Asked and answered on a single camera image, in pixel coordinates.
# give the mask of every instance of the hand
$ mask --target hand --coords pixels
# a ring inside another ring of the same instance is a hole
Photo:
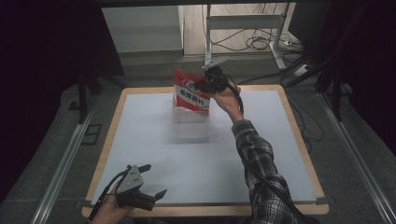
[[[241,91],[240,87],[235,86],[235,88],[238,90],[238,92]],[[239,110],[239,103],[229,88],[226,88],[224,91],[217,94],[210,94],[210,97],[212,97],[219,107],[230,116],[230,119],[233,123],[244,119],[244,115]]]
[[[131,206],[120,207],[117,202],[115,188],[102,200],[102,205],[92,221],[92,224],[117,224],[134,210]]]

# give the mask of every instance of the wire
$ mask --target wire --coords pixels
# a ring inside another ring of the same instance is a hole
[[[324,134],[325,134],[325,133],[324,133],[323,128],[322,128],[321,125],[319,124],[319,122],[318,122],[316,119],[314,119],[314,117],[313,117],[310,113],[308,113],[308,111],[306,111],[306,110],[300,105],[300,103],[297,101],[297,99],[293,96],[293,94],[292,94],[291,92],[289,92],[289,94],[290,94],[290,97],[294,100],[294,102],[306,113],[306,115],[309,116],[309,118],[311,118],[311,119],[318,125],[318,127],[319,127],[319,129],[320,129],[321,134],[320,134],[319,138],[312,138],[312,137],[309,136],[309,139],[310,139],[310,140],[317,141],[317,142],[323,140],[323,137],[324,137]]]
[[[253,80],[257,80],[257,79],[261,79],[261,78],[265,78],[265,77],[272,77],[272,76],[276,76],[276,75],[280,75],[280,74],[282,74],[282,72],[273,73],[273,74],[269,74],[269,75],[262,75],[262,76],[259,76],[259,77],[254,77],[254,78],[246,79],[246,80],[244,80],[244,81],[239,82],[238,85],[245,84],[246,82],[249,82],[249,81],[253,81]]]
[[[264,3],[264,7],[262,8],[262,14],[264,14],[264,10],[265,10],[265,7],[267,6],[267,4],[266,3]]]
[[[228,14],[230,14],[231,15],[231,12],[228,10],[228,8],[227,8],[227,4],[224,4],[224,7],[225,7],[225,9],[228,11]]]
[[[283,54],[282,54],[282,58],[283,58],[283,60],[285,60],[286,62],[288,62],[288,63],[293,63],[294,61],[290,61],[289,59],[287,59],[286,58],[286,55],[295,55],[295,54],[304,54],[304,53],[297,53],[297,52],[284,52]]]
[[[254,8],[253,12],[251,14],[254,14],[254,12],[257,10],[258,13],[260,13],[259,8],[261,7],[261,4],[257,4],[257,7]]]
[[[300,58],[298,58],[291,65],[289,65],[289,67],[285,71],[281,72],[281,76],[278,80],[272,82],[271,84],[279,84],[283,87],[284,86],[283,80],[286,77],[289,77],[291,74],[293,74],[293,72],[297,69],[297,65],[299,65],[299,64],[301,64],[301,62],[305,61],[306,57],[307,57],[306,55],[300,56]]]
[[[244,114],[244,103],[242,101],[241,96],[239,95],[239,91],[236,88],[236,84],[233,81],[233,78],[230,76],[226,76],[227,78],[229,78],[231,80],[231,82],[233,83],[233,86],[230,85],[230,83],[227,83],[227,87],[233,92],[233,95],[235,96],[236,100],[238,101],[239,104],[239,110],[241,111],[242,114]]]
[[[93,207],[91,214],[88,218],[89,221],[92,221],[93,218],[96,216],[97,212],[99,211],[99,208],[102,204],[102,200],[105,198],[105,196],[108,193],[108,190],[110,189],[111,185],[113,185],[113,183],[120,177],[123,175],[128,174],[128,170],[122,171],[119,174],[117,174],[116,176],[114,176],[114,178],[109,182],[109,184],[105,187],[105,189],[103,190],[102,194],[99,196],[98,201],[96,202],[95,206]]]
[[[259,8],[260,6],[261,6],[261,4],[258,4],[258,6],[256,7],[256,9],[253,10],[253,13],[254,13],[254,12],[257,10],[257,8]],[[205,35],[205,37],[206,37],[205,16],[204,16],[204,5],[201,5],[201,14],[202,14],[202,26],[203,26],[203,30],[204,30],[204,35]],[[252,37],[250,37],[250,38],[248,38],[248,39],[246,40],[246,47],[245,47],[245,48],[242,48],[242,49],[232,49],[232,48],[229,48],[229,47],[226,47],[226,46],[220,44],[221,42],[224,42],[225,40],[228,40],[228,39],[234,37],[235,35],[238,35],[238,34],[240,34],[240,33],[242,33],[242,32],[250,31],[250,30],[253,30],[253,29],[242,29],[242,30],[237,31],[237,32],[235,32],[234,34],[229,35],[229,36],[227,36],[227,37],[225,37],[225,38],[223,38],[223,39],[221,39],[221,40],[219,40],[219,41],[212,41],[212,39],[209,38],[209,39],[210,39],[210,43],[213,44],[213,45],[216,45],[216,46],[219,46],[219,47],[228,49],[228,50],[230,50],[230,51],[235,51],[235,52],[243,51],[243,50],[246,50],[246,49],[264,50],[264,49],[266,49],[266,48],[269,46],[269,43],[270,43],[270,41],[271,41],[271,38],[272,38],[272,37],[275,37],[275,36],[272,35],[271,33],[268,33],[268,32],[266,32],[266,31],[264,31],[264,30],[262,30],[262,29],[254,29],[254,33],[253,33]],[[268,39],[268,37],[266,37],[265,35],[255,36],[255,34],[257,33],[257,31],[261,31],[263,34],[268,34],[270,39]],[[287,36],[288,36],[288,41],[291,41],[291,36],[290,36],[289,34],[282,34],[282,35],[287,35]],[[263,47],[257,47],[257,46],[255,45],[255,44],[257,44],[257,43],[264,43],[264,46],[263,46]]]
[[[307,147],[307,151],[308,151],[308,154],[309,154],[309,153],[311,153],[311,151],[312,151],[312,146],[311,146],[311,143],[309,142],[309,135],[310,135],[310,132],[308,131],[308,137],[306,137],[306,136],[304,135],[304,132],[307,131],[307,128],[306,128],[306,126],[305,126],[304,117],[303,117],[303,115],[301,114],[301,112],[298,110],[297,106],[295,106],[295,104],[293,104],[292,102],[289,102],[289,104],[291,105],[292,108],[294,108],[294,111],[295,111],[295,112],[297,113],[297,115],[300,117],[300,121],[301,121],[302,124],[300,124],[300,125],[298,125],[298,126],[303,128],[302,130],[300,130],[300,134],[301,134],[301,137],[304,139],[304,142],[305,142],[305,143],[308,143],[308,145],[309,145],[309,147]]]

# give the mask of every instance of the gray floor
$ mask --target gray floor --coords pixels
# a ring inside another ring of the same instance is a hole
[[[136,58],[134,55],[122,55],[125,77],[117,77],[131,87],[156,87],[173,85],[173,66],[186,71],[201,74],[203,57],[185,58],[177,54],[161,53],[155,57],[147,55]],[[270,54],[244,55],[232,57],[222,65],[226,74],[236,82],[252,77],[265,76],[246,84],[274,84],[280,76],[274,59]],[[91,136],[85,136],[77,151],[67,177],[62,185],[47,223],[83,223],[81,202],[91,184],[92,175],[98,161],[107,130],[120,97],[121,89],[114,84],[100,79],[104,89],[98,96],[97,105],[90,121],[91,125],[100,124],[101,131],[96,142]],[[287,89],[287,95],[294,116],[298,123],[304,125],[303,135],[308,139],[306,145],[310,157],[323,187],[330,212],[317,216],[323,223],[385,223],[378,212],[370,191],[361,180],[353,160],[337,134],[326,114],[313,85],[312,77],[305,82]],[[69,110],[73,102],[78,101],[77,87],[65,91],[62,105],[53,121],[47,136],[42,141],[35,157],[32,159],[13,190],[0,205],[0,223],[30,223],[35,211],[47,190],[52,176],[64,154],[78,123],[77,110]],[[386,194],[391,204],[396,204],[396,158],[370,127],[348,103],[342,98],[341,112],[343,124],[348,130],[362,158],[373,177]],[[239,218],[180,218],[165,219],[172,223],[207,223],[208,220],[236,222]]]

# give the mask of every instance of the black cable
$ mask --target black cable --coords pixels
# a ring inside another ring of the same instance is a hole
[[[269,36],[271,36],[271,37],[275,37],[275,35],[273,35],[272,33],[269,33],[269,32],[267,32],[267,31],[265,31],[265,30],[263,30],[263,29],[258,29],[258,30],[260,30],[262,33],[266,33],[266,34],[268,34]],[[288,37],[289,37],[289,40],[291,40],[291,37],[290,37],[290,35],[289,34],[286,34],[286,33],[282,33],[281,35],[287,35]]]
[[[254,14],[254,12],[257,10],[258,13],[260,13],[259,7],[261,6],[261,3],[257,4],[257,7],[254,8],[253,12],[251,14]]]
[[[292,94],[291,92],[289,92],[289,94],[290,94],[290,97],[296,102],[296,104],[306,113],[306,115],[309,116],[309,118],[311,118],[311,119],[318,125],[318,127],[319,127],[319,129],[320,129],[321,135],[320,135],[319,138],[311,138],[311,137],[309,137],[309,139],[310,139],[310,140],[314,140],[314,141],[318,141],[318,142],[321,141],[321,140],[323,140],[323,137],[324,137],[325,132],[324,132],[322,126],[318,123],[318,121],[317,121],[316,119],[314,119],[314,117],[313,117],[310,113],[308,113],[308,111],[306,111],[306,110],[300,105],[300,103],[297,101],[297,99],[293,96],[293,94]]]
[[[304,135],[304,132],[305,131],[308,131],[308,129],[306,128],[306,126],[305,126],[305,120],[304,120],[304,117],[303,117],[303,115],[301,114],[301,112],[298,110],[298,108],[297,108],[297,106],[295,106],[292,102],[289,102],[289,104],[290,104],[290,106],[292,107],[292,108],[294,108],[294,111],[297,113],[297,115],[300,117],[300,121],[301,121],[301,125],[298,125],[298,126],[301,126],[303,129],[302,130],[300,130],[300,134],[301,134],[301,137],[303,138],[303,140],[304,140],[304,142],[305,143],[308,143],[308,145],[310,146],[310,147],[308,147],[307,148],[307,150],[308,150],[308,154],[309,153],[311,153],[311,151],[312,151],[312,147],[311,147],[311,144],[310,144],[310,142],[309,142],[309,137],[306,137],[305,135]]]
[[[260,79],[260,78],[264,78],[264,77],[271,77],[271,76],[276,76],[276,75],[281,75],[281,78],[276,80],[275,82],[273,82],[273,84],[277,83],[277,82],[281,82],[282,79],[286,76],[288,76],[288,72],[290,69],[295,68],[303,59],[304,55],[301,56],[299,59],[297,59],[296,61],[294,61],[285,71],[279,72],[279,73],[273,73],[270,75],[263,75],[263,76],[259,76],[259,77],[254,77],[254,78],[250,78],[250,79],[246,79],[244,81],[241,81],[238,83],[238,85],[242,85],[246,82],[252,81],[252,80],[256,80],[256,79]]]
[[[224,7],[225,7],[225,9],[228,11],[228,14],[230,14],[231,15],[231,12],[228,10],[228,8],[227,8],[227,4],[224,4]]]
[[[308,58],[308,55],[303,54],[300,58],[298,58],[296,61],[294,61],[288,68],[288,71],[278,80],[279,85],[284,87],[283,81],[286,77],[291,76],[296,70],[297,66],[300,65],[301,63],[305,62]]]
[[[311,153],[313,148],[312,148],[312,144],[311,144],[309,137],[307,137],[305,135],[301,135],[301,137],[304,139],[304,143],[306,145],[306,151],[308,152],[308,154]]]
[[[284,52],[284,54],[285,54],[285,53],[294,53],[294,54],[302,54],[302,55],[303,55],[302,57],[304,57],[304,59],[302,59],[302,58],[300,57],[299,59],[297,59],[296,61],[294,61],[294,62],[290,65],[290,67],[288,67],[288,70],[290,71],[291,68],[295,68],[299,63],[303,62],[304,60],[307,60],[308,57],[317,55],[317,54],[315,53],[315,51],[316,51],[319,47],[325,45],[325,44],[327,43],[327,41],[329,41],[329,39],[331,39],[331,38],[332,38],[332,35],[328,35],[328,36],[327,36],[325,39],[323,39],[319,44],[317,44],[317,45],[311,47],[310,49],[305,49],[304,51],[301,51],[301,50],[294,50],[294,49],[284,49],[284,48],[282,48],[281,46],[278,46],[278,48],[280,49],[281,52]],[[285,74],[285,75],[279,80],[280,85],[283,86],[283,79],[284,79],[285,77],[290,76],[291,74],[292,74],[292,73]]]
[[[267,6],[267,4],[266,3],[264,3],[264,7],[262,8],[262,14],[264,14],[264,10],[265,10],[265,7]]]
[[[332,30],[332,31],[330,32],[330,34],[326,36],[326,38],[324,38],[323,40],[321,40],[321,42],[320,42],[319,44],[313,46],[313,47],[310,48],[310,49],[306,49],[306,50],[304,50],[304,51],[287,49],[287,52],[302,53],[303,56],[320,55],[320,54],[316,53],[316,52],[317,52],[317,49],[320,48],[320,47],[322,47],[322,46],[328,45],[328,42],[331,41],[331,40],[333,40],[333,39],[336,37],[336,35],[339,33],[340,27],[344,27],[346,23],[347,23],[346,20],[340,20],[340,21],[338,22],[338,26],[337,26],[338,29]],[[286,73],[285,73],[285,74],[281,77],[281,79],[279,80],[279,82],[280,82],[279,84],[280,84],[281,86],[284,86],[284,85],[283,85],[283,80],[284,80],[284,78],[290,76],[291,74],[292,74],[292,73],[289,73],[289,74],[286,74]]]
[[[282,58],[283,58],[283,60],[285,60],[286,62],[288,62],[288,63],[293,63],[294,61],[290,61],[289,59],[287,59],[286,58],[286,55],[295,55],[295,54],[301,54],[301,55],[303,55],[303,53],[295,53],[295,52],[285,52],[285,53],[283,53],[282,54]]]
[[[204,6],[203,6],[203,5],[202,5],[202,7],[201,7],[201,10],[202,10],[203,29],[204,29],[204,34],[205,34],[205,36],[206,36],[206,33],[205,33],[205,22],[204,22]],[[344,24],[345,24],[345,22],[344,22],[343,20],[341,20],[341,21],[339,22],[339,25],[340,25],[340,26],[342,26],[342,25],[344,25]],[[210,40],[210,42],[211,42],[212,44],[214,44],[214,45],[223,47],[223,48],[228,49],[228,50],[231,50],[231,51],[242,51],[242,50],[246,50],[246,49],[249,49],[249,48],[261,50],[261,49],[265,49],[265,48],[266,48],[266,47],[264,47],[264,48],[256,48],[256,47],[254,46],[254,43],[257,42],[257,41],[262,42],[262,39],[258,38],[257,40],[255,40],[255,37],[250,38],[251,40],[253,40],[252,43],[250,43],[250,44],[248,43],[249,40],[247,40],[247,43],[246,43],[246,44],[247,44],[247,47],[246,47],[246,48],[243,48],[243,49],[231,49],[231,48],[228,48],[228,47],[226,47],[226,46],[220,44],[221,42],[225,41],[226,39],[229,39],[229,38],[231,38],[232,36],[237,35],[237,34],[239,34],[239,33],[241,33],[241,32],[246,31],[246,30],[248,30],[248,29],[238,31],[238,32],[236,32],[235,34],[230,35],[229,37],[224,38],[223,40],[220,40],[220,41],[217,41],[217,42],[213,42],[212,40]],[[264,30],[260,30],[260,31],[262,31],[263,33],[267,33],[267,34],[269,35],[269,41],[272,40],[272,37],[275,37],[275,36],[272,34],[272,29],[271,29],[271,33],[268,33],[268,32],[266,32],[266,31],[264,31]],[[338,32],[338,31],[333,31],[332,34],[327,35],[326,38],[325,38],[320,44],[314,46],[314,47],[311,48],[309,51],[313,51],[315,48],[317,48],[317,47],[323,45],[323,44],[326,42],[326,40],[331,39],[332,37],[334,37],[335,34],[336,34],[337,32]],[[307,53],[307,50],[305,50],[305,51],[300,51],[300,50],[284,49],[284,48],[281,47],[281,46],[278,46],[278,48],[280,49],[281,52],[295,52],[295,53],[300,53],[300,54],[302,54],[302,53]]]
[[[204,35],[205,35],[205,37],[206,37],[205,17],[204,17],[204,5],[201,5],[201,14],[202,14],[203,31],[204,31]],[[229,48],[229,47],[226,47],[226,46],[220,44],[221,42],[223,42],[223,41],[225,41],[225,40],[227,40],[227,39],[230,39],[231,37],[233,37],[233,36],[235,36],[235,35],[237,35],[237,34],[240,34],[240,33],[242,33],[242,32],[248,31],[248,30],[252,30],[252,29],[242,29],[242,30],[237,31],[236,33],[234,33],[234,34],[232,34],[232,35],[229,35],[228,37],[226,37],[226,38],[224,38],[224,39],[221,39],[221,40],[219,40],[219,41],[216,41],[216,42],[215,42],[215,41],[212,41],[212,39],[210,39],[210,43],[213,44],[213,45],[216,45],[216,46],[225,48],[225,49],[227,49],[227,50],[235,51],[235,52],[243,51],[243,50],[246,50],[246,49],[264,50],[264,49],[266,49],[266,48],[269,46],[270,40],[268,40],[268,38],[267,38],[267,37],[264,37],[264,36],[254,36],[254,35],[256,34],[256,32],[257,32],[258,30],[260,30],[260,31],[262,31],[263,33],[267,33],[268,35],[270,35],[270,38],[271,38],[271,36],[274,36],[274,35],[272,35],[272,34],[270,34],[270,33],[268,33],[268,32],[265,32],[264,30],[255,29],[255,31],[254,31],[252,37],[246,40],[246,45],[247,45],[247,46],[246,46],[245,48],[242,48],[242,49],[231,49],[231,48]],[[265,42],[265,47],[262,47],[262,48],[256,47],[254,44],[257,43],[257,42]]]
[[[244,103],[242,102],[242,98],[239,95],[239,91],[236,88],[236,84],[233,81],[233,79],[230,76],[226,76],[227,78],[229,78],[231,80],[231,82],[233,83],[233,86],[230,85],[229,82],[227,82],[227,87],[233,92],[233,95],[235,96],[236,100],[238,101],[239,104],[239,110],[241,111],[242,114],[244,114]]]
[[[89,221],[93,221],[93,218],[96,216],[97,212],[99,211],[100,206],[102,205],[102,200],[106,197],[108,190],[110,189],[110,187],[113,185],[113,183],[120,177],[123,175],[126,175],[128,173],[128,170],[122,171],[119,174],[117,174],[116,176],[114,176],[114,178],[110,181],[110,183],[105,187],[105,189],[103,190],[102,194],[99,196],[98,201],[96,202],[95,206],[93,207],[91,214],[88,218]]]

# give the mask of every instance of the electronic equipment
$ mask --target electronic equipment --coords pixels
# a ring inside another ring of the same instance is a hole
[[[150,196],[140,192],[139,189],[144,184],[141,174],[148,171],[150,168],[151,165],[149,164],[140,167],[128,165],[125,171],[116,175],[100,195],[98,201],[92,209],[89,221],[92,221],[96,216],[96,213],[102,205],[102,200],[107,195],[111,185],[121,176],[122,178],[115,188],[115,195],[119,206],[132,206],[151,211],[155,203],[163,198],[166,193],[166,189],[157,193],[155,196]]]
[[[222,69],[219,66],[209,67],[205,70],[204,78],[206,83],[194,83],[194,88],[199,91],[204,91],[207,93],[216,94],[229,88],[236,100],[239,103],[239,109],[244,113],[244,105],[242,99],[239,95],[239,91],[236,88],[236,84],[232,78],[225,76]]]

